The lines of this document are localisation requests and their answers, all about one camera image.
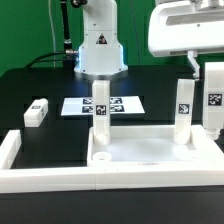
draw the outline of paper with markers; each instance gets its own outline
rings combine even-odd
[[[141,114],[145,113],[138,96],[110,97],[111,114]],[[85,98],[65,98],[62,116],[93,114],[93,100]]]

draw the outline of green wall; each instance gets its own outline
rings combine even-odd
[[[154,0],[132,0],[136,20],[139,51],[133,26],[130,0],[117,0],[119,41],[125,50],[128,65],[185,64],[186,57],[154,58],[148,51],[147,35]],[[82,9],[68,8],[73,48],[83,40]],[[52,0],[57,50],[63,50],[60,1]],[[0,76],[9,69],[23,67],[34,58],[53,51],[48,15],[48,0],[0,1]],[[222,61],[224,54],[199,56],[202,67],[206,61]]]

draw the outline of black table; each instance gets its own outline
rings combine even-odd
[[[112,115],[112,125],[173,124],[179,78],[186,66],[132,66],[111,81],[111,96],[139,96],[145,114]],[[91,116],[62,117],[65,97],[91,96],[92,82],[63,69],[14,69],[0,79],[0,141],[20,129],[23,144],[12,169],[86,166]],[[193,124],[202,117],[203,81],[196,82]],[[47,98],[39,128],[25,128],[23,114]],[[223,147],[223,137],[217,141]],[[14,223],[223,223],[224,187],[181,187],[0,195],[0,222]]]

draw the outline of white container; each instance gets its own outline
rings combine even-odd
[[[224,154],[214,141],[206,137],[201,125],[191,127],[191,139],[186,145],[173,142],[174,126],[112,126],[111,143],[94,144],[93,129],[89,132],[88,166],[153,165],[173,162],[215,161]],[[93,159],[97,153],[107,153],[111,159]]]

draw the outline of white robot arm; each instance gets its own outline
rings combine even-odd
[[[197,54],[224,52],[224,0],[157,0],[148,46],[155,57],[188,55],[199,77]]]
[[[123,47],[117,40],[115,0],[89,0],[83,6],[84,41],[75,72],[97,78],[127,70]]]

